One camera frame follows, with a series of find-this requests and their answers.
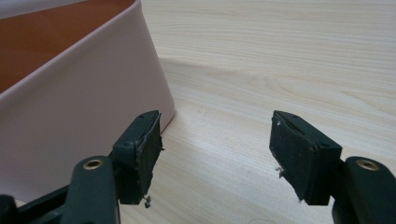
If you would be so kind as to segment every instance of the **table surface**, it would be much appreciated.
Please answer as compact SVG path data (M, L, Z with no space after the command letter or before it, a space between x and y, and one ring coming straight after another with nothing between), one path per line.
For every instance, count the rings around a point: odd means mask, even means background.
M332 223L268 148L274 110L396 174L394 1L144 0L176 102L143 204L122 223Z

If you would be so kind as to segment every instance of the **black plastic bracket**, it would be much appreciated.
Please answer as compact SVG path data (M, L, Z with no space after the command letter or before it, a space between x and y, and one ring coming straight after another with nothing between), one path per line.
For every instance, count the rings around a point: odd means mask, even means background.
M121 203L140 204L163 149L159 111L138 116L108 157L78 163L71 184L17 208L0 195L0 224L118 224Z
M327 205L336 224L396 223L396 178L378 161L340 160L342 148L300 117L275 111L269 146L300 200Z

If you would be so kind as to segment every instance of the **screw hole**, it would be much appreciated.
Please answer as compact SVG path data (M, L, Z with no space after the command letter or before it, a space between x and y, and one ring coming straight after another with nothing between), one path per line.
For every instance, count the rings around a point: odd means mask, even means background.
M91 161L85 162L83 167L86 170L94 170L94 169L99 168L102 165L103 165L103 161L102 160L91 160Z
M367 161L367 160L358 160L356 163L363 169L370 170L370 171L377 171L379 170L379 167L377 164L375 164L372 161Z

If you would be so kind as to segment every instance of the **orange surface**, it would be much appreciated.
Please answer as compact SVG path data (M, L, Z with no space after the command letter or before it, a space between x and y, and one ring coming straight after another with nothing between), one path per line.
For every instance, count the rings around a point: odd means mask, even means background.
M31 74L134 0L91 0L0 20L0 92Z

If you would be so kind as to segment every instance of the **wooden table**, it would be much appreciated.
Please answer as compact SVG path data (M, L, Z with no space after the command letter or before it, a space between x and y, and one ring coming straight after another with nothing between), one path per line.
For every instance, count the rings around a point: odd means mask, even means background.
M145 0L176 101L150 209L122 223L332 223L299 202L268 149L274 110L297 114L396 174L394 1Z

